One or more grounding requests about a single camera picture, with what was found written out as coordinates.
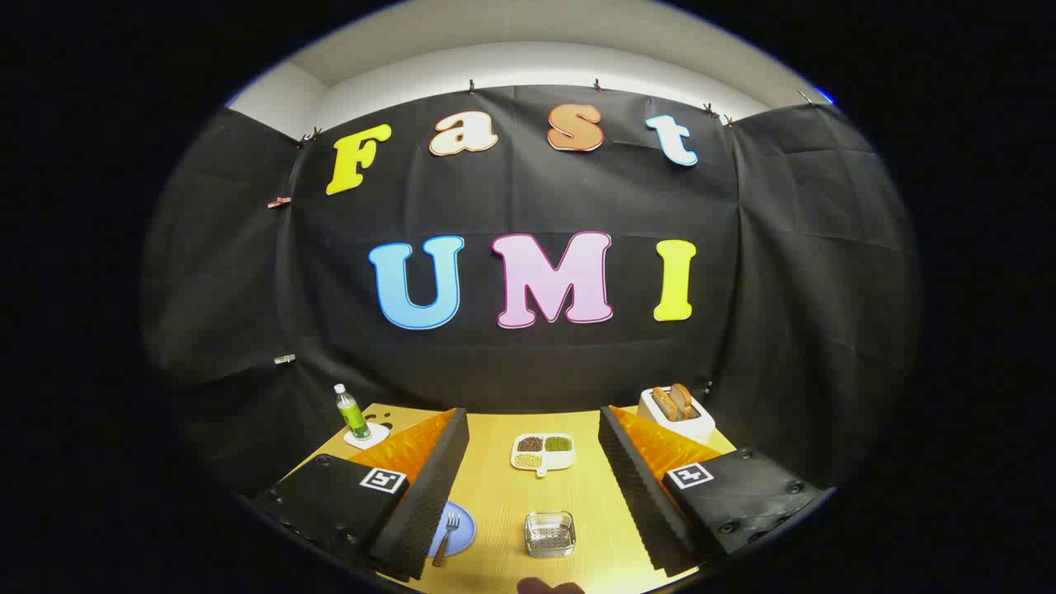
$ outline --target black backdrop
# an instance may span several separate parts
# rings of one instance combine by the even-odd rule
[[[545,141],[557,105],[591,104],[603,145]],[[497,145],[437,157],[448,114],[489,113]],[[699,162],[671,163],[644,120],[670,114]],[[364,181],[326,196],[334,143],[379,124]],[[268,209],[277,196],[290,205]],[[570,237],[612,237],[614,317],[499,328],[491,241],[528,233],[551,262]],[[459,235],[457,315],[409,331],[381,314],[366,255],[406,242],[412,301],[435,297],[426,239]],[[658,322],[655,245],[697,246],[684,321]],[[840,111],[804,105],[733,128],[666,99],[576,87],[504,87],[394,106],[304,148],[224,110],[172,175],[148,234],[145,329],[182,388],[180,425],[244,493],[280,478],[340,426],[331,386],[436,410],[552,412],[629,405],[656,385],[713,379],[704,406],[819,486],[847,476],[901,393],[917,331],[911,226],[890,178]],[[293,364],[274,358],[294,353]]]

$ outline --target yellow letter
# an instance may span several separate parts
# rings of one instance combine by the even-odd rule
[[[686,319],[693,313],[693,305],[686,301],[690,260],[697,255],[697,247],[689,241],[668,239],[657,244],[657,254],[663,258],[663,290],[653,317],[657,321]]]
[[[363,177],[356,172],[356,164],[362,165],[363,169],[370,167],[378,152],[378,143],[374,141],[383,143],[392,135],[393,129],[382,124],[334,143],[337,160],[334,163],[334,180],[326,185],[326,196],[351,190],[361,184]]]

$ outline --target black foam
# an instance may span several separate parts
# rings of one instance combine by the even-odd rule
[[[601,409],[598,441],[653,568],[670,577],[708,560],[711,556],[695,542],[694,526],[663,493],[608,407]]]
[[[467,445],[469,425],[466,409],[459,408],[444,428],[403,501],[371,546],[372,564],[377,571],[402,581],[421,578],[433,535]]]

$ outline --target blue plate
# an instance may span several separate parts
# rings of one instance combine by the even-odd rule
[[[448,550],[444,554],[445,557],[456,555],[469,549],[469,545],[473,543],[473,539],[476,538],[476,523],[473,521],[473,517],[463,509],[460,505],[449,501],[444,506],[444,514],[440,514],[440,523],[436,526],[436,534],[433,535],[433,543],[429,546],[430,557],[436,556],[436,550],[440,547],[440,541],[444,540],[444,535],[448,533],[448,514],[457,514],[460,516],[461,522],[457,528],[451,531],[451,538],[448,539]]]

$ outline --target fork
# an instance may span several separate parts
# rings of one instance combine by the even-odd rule
[[[447,525],[448,534],[444,535],[444,540],[440,541],[440,545],[436,549],[436,556],[433,557],[434,568],[439,568],[444,564],[444,554],[448,550],[448,538],[450,538],[451,533],[458,527],[458,523],[460,521],[461,518],[458,516],[458,514],[455,513],[448,514],[448,525]]]

